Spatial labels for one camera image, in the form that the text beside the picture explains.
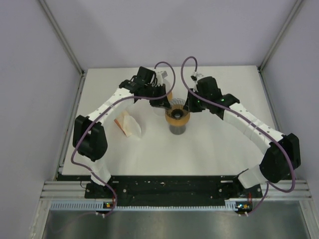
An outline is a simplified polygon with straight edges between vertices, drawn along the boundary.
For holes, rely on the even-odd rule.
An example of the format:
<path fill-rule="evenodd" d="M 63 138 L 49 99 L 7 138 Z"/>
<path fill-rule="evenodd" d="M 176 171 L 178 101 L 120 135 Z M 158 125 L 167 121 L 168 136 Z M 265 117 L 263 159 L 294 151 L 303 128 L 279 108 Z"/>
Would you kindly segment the white filters in box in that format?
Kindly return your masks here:
<path fill-rule="evenodd" d="M 124 116 L 123 130 L 126 137 L 135 136 L 142 137 L 142 130 L 137 121 L 130 115 Z"/>

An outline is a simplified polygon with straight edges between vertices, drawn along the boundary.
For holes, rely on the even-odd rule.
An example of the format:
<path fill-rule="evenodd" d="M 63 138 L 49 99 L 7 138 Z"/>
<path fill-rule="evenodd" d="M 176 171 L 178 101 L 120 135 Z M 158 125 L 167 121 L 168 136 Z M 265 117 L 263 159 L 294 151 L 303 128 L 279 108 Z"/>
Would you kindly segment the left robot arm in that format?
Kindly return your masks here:
<path fill-rule="evenodd" d="M 155 108 L 169 109 L 168 95 L 172 89 L 166 88 L 166 77 L 166 71 L 140 67 L 137 74 L 121 82 L 100 107 L 87 116 L 76 117 L 71 162 L 90 172 L 91 180 L 97 184 L 95 190 L 101 197 L 109 197 L 113 191 L 113 185 L 108 182 L 111 173 L 102 160 L 108 149 L 106 125 L 138 100 L 148 100 Z"/>

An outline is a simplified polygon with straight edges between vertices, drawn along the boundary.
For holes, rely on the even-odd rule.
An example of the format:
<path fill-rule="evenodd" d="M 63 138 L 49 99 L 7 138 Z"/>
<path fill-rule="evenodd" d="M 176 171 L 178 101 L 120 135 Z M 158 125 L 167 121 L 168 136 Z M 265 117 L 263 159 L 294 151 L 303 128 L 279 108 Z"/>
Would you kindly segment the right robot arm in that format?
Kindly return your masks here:
<path fill-rule="evenodd" d="M 251 114 L 232 94 L 222 94 L 216 79 L 193 73 L 194 87 L 188 90 L 184 109 L 191 113 L 209 110 L 224 122 L 238 129 L 251 140 L 263 154 L 262 161 L 241 172 L 232 186 L 238 197 L 246 196 L 251 187 L 269 182 L 271 184 L 291 175 L 301 165 L 300 142 L 296 135 L 277 131 Z"/>

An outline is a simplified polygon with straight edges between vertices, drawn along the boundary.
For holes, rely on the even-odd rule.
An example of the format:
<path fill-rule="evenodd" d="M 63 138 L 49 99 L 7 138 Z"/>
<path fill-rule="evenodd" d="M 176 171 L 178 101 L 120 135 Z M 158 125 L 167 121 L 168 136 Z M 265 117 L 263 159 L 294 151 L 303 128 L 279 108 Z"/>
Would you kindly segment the grey ribbed glass dripper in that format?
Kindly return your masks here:
<path fill-rule="evenodd" d="M 165 114 L 172 118 L 179 120 L 186 115 L 184 112 L 185 100 L 181 98 L 172 99 L 170 102 L 170 109 L 166 109 Z"/>

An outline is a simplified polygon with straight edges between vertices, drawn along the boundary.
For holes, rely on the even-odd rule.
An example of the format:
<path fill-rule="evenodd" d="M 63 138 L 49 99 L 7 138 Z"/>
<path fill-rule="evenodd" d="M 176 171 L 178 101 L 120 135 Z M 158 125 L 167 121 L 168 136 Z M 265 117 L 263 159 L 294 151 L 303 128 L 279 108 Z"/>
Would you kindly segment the clear glass cup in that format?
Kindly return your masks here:
<path fill-rule="evenodd" d="M 155 115 L 163 117 L 165 115 L 165 109 L 163 108 L 153 108 Z"/>

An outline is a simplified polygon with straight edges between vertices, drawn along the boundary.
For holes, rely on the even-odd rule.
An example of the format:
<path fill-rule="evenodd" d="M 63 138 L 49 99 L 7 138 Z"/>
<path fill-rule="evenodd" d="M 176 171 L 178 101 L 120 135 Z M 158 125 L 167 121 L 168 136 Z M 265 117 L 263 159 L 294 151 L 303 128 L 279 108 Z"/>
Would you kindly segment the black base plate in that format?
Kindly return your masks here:
<path fill-rule="evenodd" d="M 222 206 L 228 199 L 259 199 L 259 184 L 245 189 L 231 176 L 112 176 L 90 182 L 86 199 L 118 199 L 118 206 Z"/>

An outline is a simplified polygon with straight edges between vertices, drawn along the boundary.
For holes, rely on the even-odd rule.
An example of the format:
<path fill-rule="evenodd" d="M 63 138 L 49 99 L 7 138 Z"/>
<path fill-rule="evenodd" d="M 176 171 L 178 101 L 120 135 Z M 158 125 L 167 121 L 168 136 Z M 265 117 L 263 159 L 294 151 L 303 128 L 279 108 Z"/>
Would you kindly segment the right corner aluminium post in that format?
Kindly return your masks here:
<path fill-rule="evenodd" d="M 281 26 L 279 33 L 276 35 L 276 38 L 274 39 L 274 41 L 271 44 L 269 50 L 267 51 L 265 57 L 263 58 L 260 66 L 258 67 L 258 71 L 260 74 L 268 66 L 270 60 L 272 59 L 272 57 L 276 53 L 278 47 L 280 46 L 281 42 L 283 41 L 289 28 L 292 26 L 295 18 L 298 16 L 298 14 L 301 11 L 305 2 L 306 2 L 305 0 L 294 1 L 294 5 L 293 5 L 292 9 L 290 10 L 287 18 L 285 19 L 283 25 Z"/>

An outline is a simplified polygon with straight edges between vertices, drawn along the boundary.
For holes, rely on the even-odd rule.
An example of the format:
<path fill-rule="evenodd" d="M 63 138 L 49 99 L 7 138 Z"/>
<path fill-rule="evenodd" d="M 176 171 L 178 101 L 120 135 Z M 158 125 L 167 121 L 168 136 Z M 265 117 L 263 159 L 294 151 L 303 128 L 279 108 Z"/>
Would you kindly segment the cream filter holder box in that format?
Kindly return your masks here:
<path fill-rule="evenodd" d="M 116 123 L 116 125 L 120 128 L 120 130 L 123 132 L 124 134 L 124 130 L 123 130 L 123 121 L 124 121 L 124 116 L 130 115 L 127 111 L 123 111 L 118 117 L 116 117 L 116 119 L 114 120 L 114 122 Z"/>

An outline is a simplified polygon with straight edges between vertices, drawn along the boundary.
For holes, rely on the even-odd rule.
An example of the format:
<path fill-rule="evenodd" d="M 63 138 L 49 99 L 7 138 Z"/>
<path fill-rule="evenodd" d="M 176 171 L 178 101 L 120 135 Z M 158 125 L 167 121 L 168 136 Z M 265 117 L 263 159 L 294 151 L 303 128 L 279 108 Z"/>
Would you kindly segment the grey glass carafe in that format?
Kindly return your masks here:
<path fill-rule="evenodd" d="M 186 131 L 186 124 L 183 125 L 169 125 L 169 130 L 174 135 L 181 135 Z"/>

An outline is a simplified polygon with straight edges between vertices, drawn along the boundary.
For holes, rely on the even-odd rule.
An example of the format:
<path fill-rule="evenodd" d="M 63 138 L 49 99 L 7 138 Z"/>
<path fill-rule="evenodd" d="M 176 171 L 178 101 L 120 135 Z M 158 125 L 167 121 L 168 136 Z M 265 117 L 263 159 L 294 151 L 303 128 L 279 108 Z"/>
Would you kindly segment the corner aluminium post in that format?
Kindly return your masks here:
<path fill-rule="evenodd" d="M 78 72 L 78 74 L 80 76 L 83 76 L 85 74 L 84 69 L 81 67 L 79 61 L 77 60 L 70 44 L 68 43 L 62 29 L 60 28 L 55 16 L 53 15 L 49 5 L 47 4 L 47 2 L 45 0 L 37 0 L 36 1 L 41 10 L 43 11 L 45 17 L 47 18 L 50 26 L 52 27 L 53 32 L 55 33 L 57 39 L 59 40 L 64 52 L 66 53 L 67 57 L 69 58 L 69 60 L 71 61 L 71 63 L 73 64 L 74 68 L 76 69 L 76 71 Z"/>
<path fill-rule="evenodd" d="M 295 18 L 298 16 L 298 14 L 301 11 L 305 2 L 306 2 L 305 0 L 294 1 L 294 5 L 293 5 L 292 9 L 290 10 L 287 18 L 285 19 L 283 25 L 281 26 L 279 33 L 276 35 L 276 38 L 274 39 L 274 41 L 271 44 L 269 50 L 267 51 L 265 57 L 263 58 L 260 66 L 258 67 L 258 71 L 260 74 L 268 66 L 270 60 L 272 59 L 272 57 L 276 53 L 278 47 L 280 46 L 281 42 L 283 41 L 289 28 L 292 26 Z"/>

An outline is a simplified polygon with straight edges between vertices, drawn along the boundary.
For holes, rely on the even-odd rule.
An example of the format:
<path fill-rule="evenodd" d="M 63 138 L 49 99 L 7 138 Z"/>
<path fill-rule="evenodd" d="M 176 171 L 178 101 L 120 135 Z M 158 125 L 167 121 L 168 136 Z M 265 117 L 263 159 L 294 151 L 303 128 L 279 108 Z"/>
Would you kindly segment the left corner aluminium post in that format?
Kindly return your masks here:
<path fill-rule="evenodd" d="M 59 40 L 64 52 L 66 53 L 67 57 L 69 58 L 69 60 L 71 61 L 71 63 L 73 64 L 74 68 L 76 69 L 76 71 L 78 72 L 78 74 L 80 76 L 83 76 L 85 74 L 84 69 L 81 67 L 79 61 L 77 60 L 70 44 L 68 43 L 62 29 L 60 28 L 55 16 L 53 15 L 49 5 L 47 4 L 47 2 L 45 0 L 37 0 L 36 1 L 41 10 L 43 11 L 45 17 L 47 18 L 50 26 L 52 27 L 53 32 L 55 33 L 57 39 Z"/>

